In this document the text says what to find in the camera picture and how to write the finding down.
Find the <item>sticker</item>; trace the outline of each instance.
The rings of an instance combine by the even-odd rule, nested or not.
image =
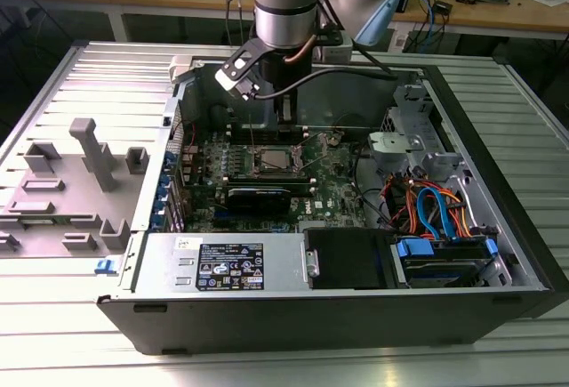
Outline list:
[[[200,291],[261,290],[263,263],[262,243],[201,244],[196,287]]]
[[[174,249],[197,251],[203,242],[203,238],[176,238]]]

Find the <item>workbench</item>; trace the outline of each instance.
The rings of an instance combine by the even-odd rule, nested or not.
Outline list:
[[[224,18],[223,0],[38,0],[46,9],[104,12],[108,15],[116,41],[128,41],[126,14],[178,16],[184,18]],[[533,0],[511,0],[509,5],[453,4],[446,33],[483,36],[509,36],[542,39],[563,39],[569,30],[569,4],[548,7]],[[0,5],[19,8],[36,7],[31,0],[0,0]],[[242,0],[244,18],[252,20],[253,0]],[[238,18],[236,1],[229,17]],[[395,29],[389,47],[401,51],[410,32],[426,19],[419,0],[410,0],[404,13],[397,13],[390,28]]]
[[[152,154],[160,113],[172,95],[170,63],[174,56],[190,53],[228,57],[232,51],[181,44],[90,42],[72,47],[0,148],[0,206],[28,169],[22,155],[30,142],[48,140],[61,153],[77,151],[68,134],[76,116],[96,119],[99,138],[115,155],[131,146]],[[387,65],[438,67],[569,275],[569,134],[513,68],[479,57],[374,56]],[[354,54],[353,61],[365,59]],[[0,259],[2,385],[88,386],[112,380],[219,387],[309,380],[315,386],[537,387],[569,382],[567,303],[538,319],[509,322],[472,345],[145,356],[93,302],[118,282],[117,277],[94,275],[98,260]]]

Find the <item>wooden table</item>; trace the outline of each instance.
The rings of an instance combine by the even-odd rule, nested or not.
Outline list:
[[[533,0],[510,0],[509,4],[440,1],[453,5],[445,28],[447,33],[564,39],[569,32],[568,3],[548,7]],[[396,32],[392,45],[397,36],[398,41],[404,41],[408,33],[420,27],[426,19],[420,3],[420,0],[410,0],[405,12],[394,16]],[[442,18],[437,16],[437,22],[442,23]]]
[[[117,41],[127,41],[123,15],[129,13],[180,17],[223,18],[223,0],[38,0],[46,9],[104,12],[108,15]],[[453,5],[447,33],[488,36],[515,36],[563,39],[569,31],[569,4],[547,7],[533,0],[511,0],[509,5]],[[31,0],[0,0],[4,6],[33,7]],[[252,19],[253,0],[242,0],[244,17]],[[231,5],[231,18],[236,18],[236,2]],[[404,13],[394,16],[390,25],[396,32],[390,50],[400,50],[409,32],[421,26],[425,13],[419,0],[410,0]]]

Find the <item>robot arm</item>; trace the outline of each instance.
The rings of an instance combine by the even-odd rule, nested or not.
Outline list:
[[[243,99],[268,99],[252,75],[258,64],[262,78],[275,90],[274,105],[279,131],[296,125],[296,87],[312,77],[311,49],[314,46],[342,44],[340,29],[345,28],[357,44],[377,43],[397,8],[399,0],[255,0],[257,38],[246,42],[216,74],[218,82]],[[318,8],[322,14],[317,20]],[[323,25],[325,18],[332,24]],[[328,72],[348,69],[325,69]],[[396,79],[392,73],[376,73],[377,78]]]

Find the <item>floor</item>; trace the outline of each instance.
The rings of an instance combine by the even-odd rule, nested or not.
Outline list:
[[[113,35],[107,17],[96,12],[51,12],[53,18],[75,39],[112,40]],[[28,12],[31,27],[18,29],[8,26],[0,35],[0,101],[3,104],[0,116],[0,141],[8,135],[24,113],[34,96],[49,78],[59,59],[68,49],[69,41],[54,26],[44,13]],[[227,34],[222,20],[186,19],[129,15],[128,27],[132,39],[147,43],[225,44]],[[245,23],[248,29],[250,22]],[[231,21],[233,42],[239,41],[237,21]],[[373,49],[386,51],[391,32],[382,38]],[[559,62],[555,57],[556,47],[550,41],[532,39],[504,39],[492,37],[446,35],[440,45],[433,44],[424,52],[504,57],[513,65],[524,80],[541,94],[543,101],[569,127],[569,60]],[[542,90],[542,82],[552,83]]]

